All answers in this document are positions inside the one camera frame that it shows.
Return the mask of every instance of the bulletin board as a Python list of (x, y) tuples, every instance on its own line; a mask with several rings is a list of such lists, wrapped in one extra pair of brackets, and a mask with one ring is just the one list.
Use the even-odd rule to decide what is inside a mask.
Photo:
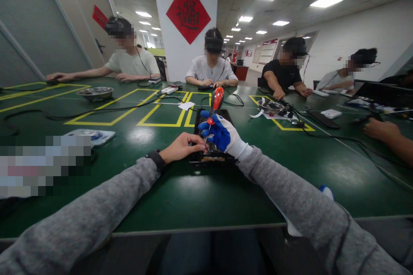
[(272, 60), (275, 47), (277, 46), (278, 39), (266, 41), (262, 44), (261, 53), (259, 54), (258, 63), (267, 64)]

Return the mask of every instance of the red decoration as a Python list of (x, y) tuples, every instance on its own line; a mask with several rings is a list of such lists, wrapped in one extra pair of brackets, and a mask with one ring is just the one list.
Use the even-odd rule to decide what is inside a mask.
[(200, 0), (174, 0), (166, 15), (189, 44), (211, 21)]
[(105, 25), (108, 23), (108, 18), (103, 14), (103, 12), (95, 6), (93, 10), (92, 18), (105, 30)]

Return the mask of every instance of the blue glove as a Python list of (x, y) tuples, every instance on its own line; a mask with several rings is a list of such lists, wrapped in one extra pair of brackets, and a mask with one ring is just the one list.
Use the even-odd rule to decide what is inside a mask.
[[(201, 111), (201, 117), (209, 118), (210, 113), (206, 110)], [(243, 157), (248, 156), (252, 152), (252, 147), (241, 140), (237, 130), (226, 119), (217, 114), (212, 115), (215, 125), (211, 126), (208, 141), (214, 143), (221, 151), (234, 156), (241, 161)], [(209, 124), (202, 122), (198, 125), (201, 135), (205, 138), (208, 135)]]

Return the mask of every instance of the hand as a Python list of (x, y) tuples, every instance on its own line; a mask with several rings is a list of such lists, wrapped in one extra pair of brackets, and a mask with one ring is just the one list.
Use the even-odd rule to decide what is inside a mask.
[(306, 88), (305, 90), (300, 91), (300, 95), (303, 97), (308, 97), (313, 93), (313, 90), (311, 88)]
[(214, 81), (212, 79), (206, 79), (205, 81), (201, 81), (201, 84), (199, 86), (209, 86), (212, 85)]
[[(196, 143), (196, 145), (189, 146), (192, 142)], [(205, 150), (205, 147), (208, 148), (208, 145), (205, 146), (205, 141), (199, 135), (183, 132), (172, 144), (160, 151), (159, 154), (165, 163), (168, 164), (172, 161), (181, 160), (194, 152)]]
[(129, 75), (129, 74), (126, 74), (126, 73), (119, 73), (116, 76), (116, 80), (119, 81), (119, 82), (134, 82), (134, 81), (136, 81), (136, 76)]
[(364, 126), (364, 133), (371, 138), (386, 142), (389, 138), (400, 135), (400, 130), (392, 122), (381, 122), (375, 118), (369, 118), (369, 123)]
[[(210, 113), (206, 110), (201, 111), (201, 117), (209, 118)], [(222, 118), (217, 114), (212, 115), (212, 119), (215, 122), (215, 125), (211, 126), (211, 131), (208, 137), (208, 141), (214, 143), (218, 148), (227, 152), (237, 141), (240, 141), (241, 138), (233, 127), (233, 125), (226, 119)], [(207, 122), (202, 122), (198, 125), (198, 129), (201, 132), (203, 137), (208, 135), (209, 124)]]
[(227, 85), (228, 86), (228, 80), (224, 79), (222, 81), (218, 81), (216, 83), (214, 83), (214, 88), (216, 87), (222, 87), (223, 85)]
[(275, 90), (275, 92), (272, 96), (274, 97), (275, 100), (281, 100), (285, 97), (285, 93), (284, 93), (283, 89), (280, 87), (280, 88), (277, 88)]
[(74, 73), (53, 73), (46, 76), (46, 80), (50, 81), (53, 79), (57, 79), (59, 82), (68, 82), (74, 79)]

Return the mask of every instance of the black watch strap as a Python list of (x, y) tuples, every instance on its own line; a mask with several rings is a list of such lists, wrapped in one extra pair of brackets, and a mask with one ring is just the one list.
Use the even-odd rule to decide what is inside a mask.
[(150, 153), (148, 153), (145, 158), (150, 158), (153, 160), (153, 162), (156, 165), (156, 169), (159, 172), (162, 172), (164, 170), (164, 168), (166, 167), (166, 163), (165, 161), (162, 159), (162, 157), (159, 154), (159, 150), (154, 150), (151, 151)]

